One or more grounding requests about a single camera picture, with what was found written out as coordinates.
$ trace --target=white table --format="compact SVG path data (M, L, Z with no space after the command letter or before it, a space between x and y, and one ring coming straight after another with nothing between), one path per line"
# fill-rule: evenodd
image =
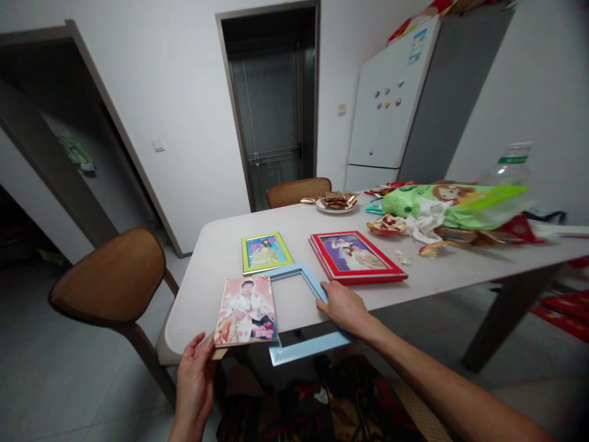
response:
M368 310L528 272L513 279L511 285L507 284L491 307L463 360L474 371L481 369L517 325L537 298L541 286L554 275L555 265L589 255L589 239L561 238L556 243L541 246L446 247L437 260L430 260L417 255L422 244L411 238L383 238L368 230L366 222L377 218L364 210L371 199L362 193L359 198L361 207L348 214L325 214L312 204L296 204L207 224L198 238L180 291L160 334L157 345L160 363L178 364L192 337L201 331L213 332L225 280L242 276L241 238L278 231L294 261L307 263L317 277L327 280L309 245L309 235L360 231L409 275L404 282L353 286ZM411 256L413 265L401 266L395 256L396 250ZM534 271L548 266L552 267ZM315 298L308 295L309 289L303 284L302 278L290 283L284 280L280 282L279 290L274 290L277 324L281 332L326 321L315 308Z

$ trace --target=chair backrest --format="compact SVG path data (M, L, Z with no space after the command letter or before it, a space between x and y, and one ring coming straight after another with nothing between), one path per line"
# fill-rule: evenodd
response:
M68 270L49 292L49 303L88 324L130 324L147 309L165 271L158 240L147 229L134 228Z
M268 189L266 198L271 209L298 204L309 195L331 192L328 178L307 178L275 185Z

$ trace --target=plastic bottle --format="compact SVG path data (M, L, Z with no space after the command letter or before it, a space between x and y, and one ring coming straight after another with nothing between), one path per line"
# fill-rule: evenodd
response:
M499 162L481 175L479 185L525 185L529 169L525 163L533 142L513 143L507 147Z

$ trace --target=light switch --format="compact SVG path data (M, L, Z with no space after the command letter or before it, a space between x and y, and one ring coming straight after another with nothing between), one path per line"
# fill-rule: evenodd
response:
M161 140L153 140L152 144L153 144L153 149L156 152L163 152L165 150L164 144L161 142Z

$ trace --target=photograph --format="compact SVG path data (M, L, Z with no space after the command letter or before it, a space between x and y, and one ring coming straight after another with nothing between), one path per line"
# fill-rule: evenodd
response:
M287 260L276 235L246 240L249 267L271 266Z
M221 301L216 346L278 339L269 276L228 279Z
M341 271L390 269L356 235L324 236L321 241Z

